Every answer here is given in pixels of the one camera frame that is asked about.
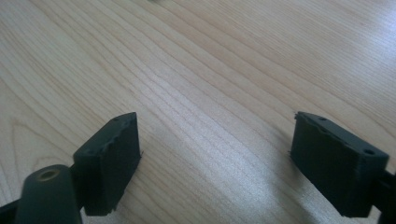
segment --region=screw hole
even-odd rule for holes
[[[364,149],[363,152],[368,155],[374,155],[374,152],[371,149]]]
[[[48,181],[55,178],[58,174],[59,174],[59,170],[56,169],[46,170],[38,176],[37,180],[41,182]]]

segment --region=light wood grain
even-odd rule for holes
[[[0,204],[137,112],[144,157],[86,223],[376,223],[340,217],[292,164],[294,113],[396,165],[392,0],[0,1]]]

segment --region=wooden table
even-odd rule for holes
[[[0,1],[0,204],[135,111],[143,159],[85,223],[376,223],[341,217],[298,171],[294,113],[396,165],[396,3]]]

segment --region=tabletop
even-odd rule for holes
[[[376,223],[296,168],[294,115],[340,124],[394,173],[395,91],[392,0],[3,0],[0,204],[136,112],[143,158],[85,223]]]

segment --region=wood grain pattern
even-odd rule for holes
[[[86,223],[376,223],[340,217],[289,158],[296,111],[396,165],[391,0],[0,1],[0,204],[107,120],[144,157]]]

